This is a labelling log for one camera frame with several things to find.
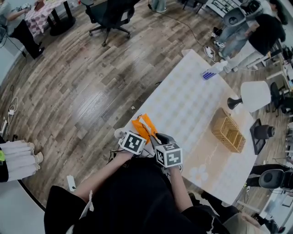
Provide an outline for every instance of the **black office chair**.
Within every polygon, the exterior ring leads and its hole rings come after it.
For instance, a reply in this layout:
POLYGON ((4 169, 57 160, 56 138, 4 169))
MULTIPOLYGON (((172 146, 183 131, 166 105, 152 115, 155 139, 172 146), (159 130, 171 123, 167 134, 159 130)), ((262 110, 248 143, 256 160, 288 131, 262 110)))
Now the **black office chair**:
POLYGON ((107 29, 103 47, 107 45, 106 41, 112 28, 128 33, 128 38, 130 38, 130 32, 121 26, 130 22, 134 15, 134 5, 137 2, 139 0, 108 0, 93 6, 92 0, 81 0, 81 3, 87 7, 86 14, 90 17, 91 22, 100 25, 91 29, 89 35, 92 36, 93 31, 107 29))
MULTIPOLYGON (((272 110, 272 112, 277 111, 276 117, 279 116, 279 108, 281 107, 281 105, 283 104, 283 102, 285 100, 285 94, 283 92, 283 87, 279 89, 275 82, 273 82, 271 84, 271 104, 273 104, 273 106, 275 107, 275 109, 272 110)), ((268 104, 267 107, 268 108, 267 108, 266 112, 268 113, 268 112, 270 112, 270 104, 268 104)))

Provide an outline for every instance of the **white lamp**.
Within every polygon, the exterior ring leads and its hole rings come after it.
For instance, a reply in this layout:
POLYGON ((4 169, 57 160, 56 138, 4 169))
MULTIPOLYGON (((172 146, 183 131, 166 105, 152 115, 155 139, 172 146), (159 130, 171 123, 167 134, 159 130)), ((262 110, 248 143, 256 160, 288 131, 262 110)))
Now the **white lamp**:
POLYGON ((241 98, 228 98, 228 107, 233 110, 239 103, 243 103, 249 112, 255 112, 271 102, 271 92, 265 81, 244 82, 241 85, 241 98))

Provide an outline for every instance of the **lamp shade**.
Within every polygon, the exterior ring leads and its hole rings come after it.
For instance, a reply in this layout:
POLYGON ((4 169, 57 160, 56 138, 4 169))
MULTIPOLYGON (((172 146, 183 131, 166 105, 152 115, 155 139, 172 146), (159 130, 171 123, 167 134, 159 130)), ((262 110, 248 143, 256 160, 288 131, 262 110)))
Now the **lamp shade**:
POLYGON ((255 112, 271 102, 271 92, 265 81, 244 82, 241 85, 243 105, 249 112, 255 112))

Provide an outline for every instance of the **spray bottle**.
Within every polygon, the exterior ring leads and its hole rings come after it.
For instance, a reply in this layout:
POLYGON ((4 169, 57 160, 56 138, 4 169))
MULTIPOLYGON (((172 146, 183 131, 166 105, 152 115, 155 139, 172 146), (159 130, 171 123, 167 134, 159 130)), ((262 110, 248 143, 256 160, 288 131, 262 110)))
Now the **spray bottle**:
POLYGON ((203 79, 208 80, 211 77, 215 76, 216 74, 220 73, 223 71, 224 67, 227 66, 228 61, 222 61, 222 62, 217 62, 215 63, 211 68, 208 70, 204 71, 201 76, 203 79))

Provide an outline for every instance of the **black shirt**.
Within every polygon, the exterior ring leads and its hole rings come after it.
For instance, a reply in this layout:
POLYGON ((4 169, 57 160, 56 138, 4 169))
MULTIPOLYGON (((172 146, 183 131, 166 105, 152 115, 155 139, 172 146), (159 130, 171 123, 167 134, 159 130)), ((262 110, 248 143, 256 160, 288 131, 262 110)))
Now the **black shirt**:
POLYGON ((266 55, 273 45, 280 39, 286 40, 286 33, 281 22, 270 15, 262 14, 255 18, 260 25, 249 38, 250 44, 262 55, 266 55))
MULTIPOLYGON (((196 233, 211 229, 212 210, 190 207, 180 213, 171 184, 151 159, 132 159, 94 194, 93 212, 79 219, 85 202, 53 186, 49 193, 44 225, 46 234, 66 233, 71 225, 79 233, 196 233)), ((228 234, 215 218, 214 233, 228 234)))

